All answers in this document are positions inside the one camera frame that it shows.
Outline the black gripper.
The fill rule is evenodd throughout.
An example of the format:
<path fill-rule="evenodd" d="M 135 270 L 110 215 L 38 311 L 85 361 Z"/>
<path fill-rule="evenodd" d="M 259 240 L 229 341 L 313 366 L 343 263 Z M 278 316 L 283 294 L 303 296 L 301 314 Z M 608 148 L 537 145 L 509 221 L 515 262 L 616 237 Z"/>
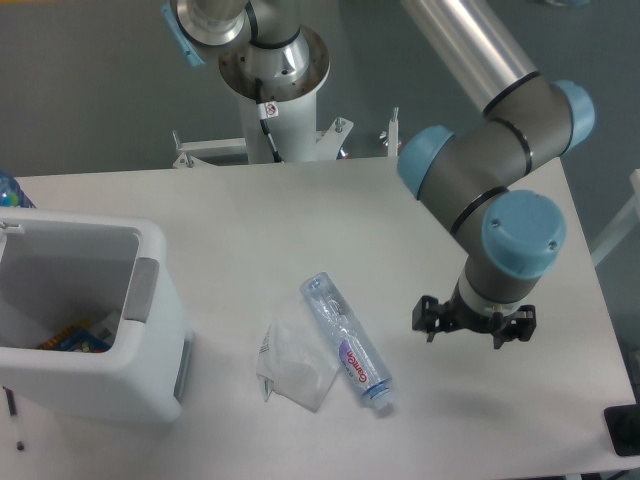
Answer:
<path fill-rule="evenodd" d="M 412 330 L 424 333 L 427 343 L 432 343 L 439 333 L 470 330 L 492 335 L 495 349 L 500 349 L 505 343 L 514 340 L 530 341 L 536 327 L 534 305 L 522 305 L 507 316 L 501 312 L 485 315 L 471 309 L 457 295 L 445 303 L 440 303 L 435 297 L 423 295 L 416 303 L 411 316 Z"/>

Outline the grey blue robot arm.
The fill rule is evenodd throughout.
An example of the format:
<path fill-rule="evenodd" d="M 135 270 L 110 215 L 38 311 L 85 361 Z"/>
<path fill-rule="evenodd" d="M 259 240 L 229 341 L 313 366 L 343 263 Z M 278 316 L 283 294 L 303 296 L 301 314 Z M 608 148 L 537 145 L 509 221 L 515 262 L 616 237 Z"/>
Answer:
<path fill-rule="evenodd" d="M 407 189 L 468 255 L 451 298 L 421 297 L 412 327 L 428 337 L 466 329 L 496 346 L 526 342 L 536 328 L 526 297 L 555 262 L 565 223 L 553 201 L 514 183 L 589 136 L 593 102 L 571 81 L 546 81 L 484 1 L 404 9 L 484 118 L 464 136 L 427 128 L 399 153 Z M 313 108 L 286 109 L 313 99 L 330 66 L 297 2 L 169 1 L 162 14 L 191 65 L 218 63 L 243 109 L 251 163 L 336 158 Z"/>

